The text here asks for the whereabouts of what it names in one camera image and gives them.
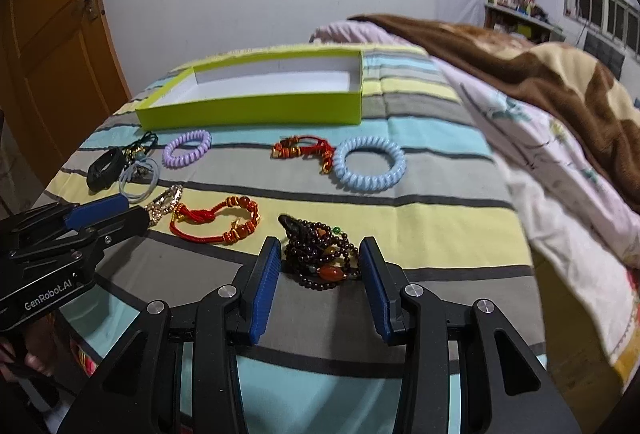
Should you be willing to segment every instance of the window frame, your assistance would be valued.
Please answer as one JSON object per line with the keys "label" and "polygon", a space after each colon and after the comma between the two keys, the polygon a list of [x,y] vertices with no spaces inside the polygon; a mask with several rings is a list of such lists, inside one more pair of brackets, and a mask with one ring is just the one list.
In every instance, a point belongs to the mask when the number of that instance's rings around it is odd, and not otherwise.
{"label": "window frame", "polygon": [[[613,2],[613,32],[609,33],[609,2]],[[618,8],[622,9],[623,22],[622,22],[622,38],[616,36],[616,26],[618,25]],[[564,16],[571,20],[575,20],[580,24],[585,24],[592,32],[609,39],[619,48],[633,54],[636,61],[640,56],[640,10],[631,6],[625,0],[602,0],[602,25],[598,25],[593,22],[593,0],[589,0],[589,17],[585,18],[580,14],[580,0],[564,0]],[[626,38],[628,35],[629,26],[629,14],[633,15],[638,21],[638,28],[636,30],[636,48],[627,45]]]}

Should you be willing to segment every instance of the spiral hair tie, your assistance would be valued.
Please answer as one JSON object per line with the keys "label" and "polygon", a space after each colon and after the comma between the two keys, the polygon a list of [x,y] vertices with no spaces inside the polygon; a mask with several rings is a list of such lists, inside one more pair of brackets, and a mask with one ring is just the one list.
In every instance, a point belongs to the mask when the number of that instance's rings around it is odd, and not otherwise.
{"label": "spiral hair tie", "polygon": [[[373,149],[391,156],[394,166],[381,176],[363,176],[351,172],[344,163],[347,154],[356,149]],[[340,143],[334,153],[334,172],[346,187],[363,192],[382,191],[396,184],[406,171],[404,152],[393,141],[377,136],[348,139]]]}
{"label": "spiral hair tie", "polygon": [[[129,194],[129,192],[125,192],[124,185],[130,183],[134,177],[139,176],[141,169],[145,169],[151,172],[152,176],[149,188],[146,189],[146,191],[142,194]],[[149,194],[151,194],[151,192],[153,192],[155,187],[158,185],[159,179],[160,165],[158,165],[156,160],[147,157],[137,159],[132,165],[129,165],[123,173],[120,174],[120,193],[124,195],[132,205],[136,205],[149,197]]]}
{"label": "spiral hair tie", "polygon": [[[188,141],[200,141],[200,145],[183,156],[172,156],[176,147],[182,145],[183,143],[187,143]],[[164,166],[172,169],[185,167],[204,156],[205,152],[209,150],[210,146],[211,134],[209,134],[206,130],[192,130],[191,132],[183,134],[182,136],[174,139],[171,143],[164,147],[164,152],[162,153],[162,163],[164,163]]]}

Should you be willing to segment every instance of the light blue coil hair tie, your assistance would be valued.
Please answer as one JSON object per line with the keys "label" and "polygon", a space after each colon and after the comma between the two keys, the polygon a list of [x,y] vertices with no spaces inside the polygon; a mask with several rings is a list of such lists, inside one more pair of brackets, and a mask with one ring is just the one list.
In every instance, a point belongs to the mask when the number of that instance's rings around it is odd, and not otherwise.
{"label": "light blue coil hair tie", "polygon": [[[146,189],[143,194],[129,194],[129,192],[124,191],[124,185],[131,182],[131,179],[140,171],[140,169],[145,169],[151,171],[151,182],[149,183],[149,188]],[[124,195],[127,200],[132,204],[136,205],[141,203],[146,198],[149,197],[149,194],[154,191],[154,188],[158,185],[158,180],[160,179],[160,165],[149,157],[144,157],[142,159],[136,159],[123,173],[120,174],[120,193]]]}
{"label": "light blue coil hair tie", "polygon": [[[344,160],[355,149],[373,149],[389,154],[394,160],[391,170],[381,176],[363,176],[351,172]],[[334,152],[334,172],[338,180],[346,187],[361,192],[375,192],[391,188],[406,172],[406,157],[398,144],[386,138],[363,136],[351,138],[340,143]]]}

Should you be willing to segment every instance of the orange door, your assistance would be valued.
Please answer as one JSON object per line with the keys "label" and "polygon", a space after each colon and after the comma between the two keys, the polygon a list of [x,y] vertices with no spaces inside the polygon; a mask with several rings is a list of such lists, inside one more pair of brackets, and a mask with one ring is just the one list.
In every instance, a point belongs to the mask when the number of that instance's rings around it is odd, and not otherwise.
{"label": "orange door", "polygon": [[44,185],[128,99],[101,0],[0,0],[0,109]]}

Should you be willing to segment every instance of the open box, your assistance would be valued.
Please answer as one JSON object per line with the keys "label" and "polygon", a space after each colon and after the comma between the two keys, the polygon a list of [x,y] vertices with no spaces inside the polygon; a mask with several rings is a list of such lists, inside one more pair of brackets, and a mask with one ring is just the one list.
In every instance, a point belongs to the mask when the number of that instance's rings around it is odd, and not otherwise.
{"label": "open box", "polygon": [[305,45],[216,56],[183,70],[136,113],[144,130],[357,125],[362,117],[362,52]]}

